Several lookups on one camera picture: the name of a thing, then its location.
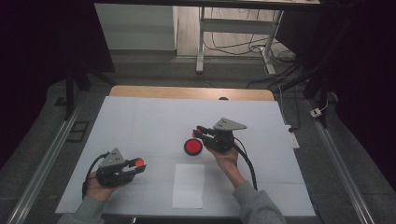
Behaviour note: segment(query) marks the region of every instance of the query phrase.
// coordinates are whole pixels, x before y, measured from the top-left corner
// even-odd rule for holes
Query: dark background
[[[396,146],[391,142],[396,119],[396,4],[394,1],[327,1],[333,9],[285,11],[276,39],[296,53],[306,70],[314,68],[340,32],[353,22],[329,66],[330,91],[338,97],[336,113],[396,189]]]
[[[2,167],[46,102],[48,87],[77,62],[114,72],[93,2],[8,0],[0,3]]]

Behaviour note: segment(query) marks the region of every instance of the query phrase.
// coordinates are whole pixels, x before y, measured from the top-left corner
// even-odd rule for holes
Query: gray sleeve
[[[85,197],[76,213],[65,213],[58,220],[58,224],[104,224],[101,219],[104,203],[93,198]]]
[[[233,196],[240,205],[239,215],[244,224],[286,223],[282,213],[264,190],[255,190],[248,181],[238,187]]]

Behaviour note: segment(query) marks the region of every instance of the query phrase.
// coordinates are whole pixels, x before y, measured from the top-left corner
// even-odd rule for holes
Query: white paper sheet
[[[202,208],[205,167],[202,164],[176,164],[173,208]]]

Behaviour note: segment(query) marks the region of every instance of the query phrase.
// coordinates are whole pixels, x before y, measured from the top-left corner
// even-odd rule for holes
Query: white board
[[[282,214],[314,216],[277,102],[110,96],[102,105],[56,213],[76,211],[81,203],[81,184],[93,160],[117,147],[124,159],[140,157],[148,166],[132,183],[113,193],[104,213],[135,217],[238,217],[233,186],[214,157],[206,150],[192,157],[183,149],[197,125],[212,128],[221,118],[247,125],[246,130],[233,134],[247,149],[259,189],[267,191]],[[172,207],[177,164],[205,166],[202,208]],[[242,157],[238,167],[251,183]]]

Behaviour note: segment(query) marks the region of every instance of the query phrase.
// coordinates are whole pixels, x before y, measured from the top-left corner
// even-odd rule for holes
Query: red button
[[[202,151],[202,143],[195,138],[189,139],[184,144],[184,150],[190,156],[196,156]]]
[[[134,162],[134,165],[135,165],[136,167],[142,166],[142,165],[144,165],[144,164],[145,164],[145,161],[143,161],[143,160],[140,159],[140,158],[136,159],[136,161]]]

